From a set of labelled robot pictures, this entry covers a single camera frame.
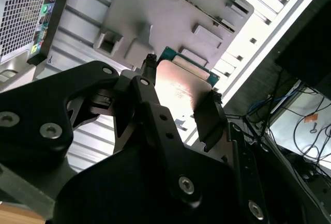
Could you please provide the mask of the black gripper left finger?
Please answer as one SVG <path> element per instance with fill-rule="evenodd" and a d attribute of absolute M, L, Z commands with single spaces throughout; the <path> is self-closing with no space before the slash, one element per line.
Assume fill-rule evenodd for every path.
<path fill-rule="evenodd" d="M 153 148 L 170 192 L 193 206 L 186 198 L 193 183 L 179 176 L 185 168 L 176 164 L 185 147 L 153 83 L 126 79 L 100 61 L 1 93 L 1 192 L 29 208 L 55 208 L 60 191 L 79 174 L 66 159 L 73 131 L 101 114 L 114 117 L 124 139 L 118 152 L 138 144 Z"/>

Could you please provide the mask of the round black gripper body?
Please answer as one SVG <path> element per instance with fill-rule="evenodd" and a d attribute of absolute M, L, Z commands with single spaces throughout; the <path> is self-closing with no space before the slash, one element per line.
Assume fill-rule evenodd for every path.
<path fill-rule="evenodd" d="M 138 144 L 73 177 L 60 191 L 53 223 L 245 223 L 232 170 L 184 148 L 177 165 L 193 206 L 172 194 L 156 151 Z"/>

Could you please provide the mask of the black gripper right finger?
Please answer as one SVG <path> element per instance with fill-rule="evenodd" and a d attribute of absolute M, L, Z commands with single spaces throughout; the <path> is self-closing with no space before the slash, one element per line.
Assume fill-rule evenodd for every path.
<path fill-rule="evenodd" d="M 208 93 L 193 116 L 204 152 L 220 160 L 217 169 L 208 169 L 218 179 L 209 187 L 216 197 L 210 210 L 221 223 L 305 223 L 303 203 L 276 153 L 261 140 L 245 140 L 218 93 Z"/>

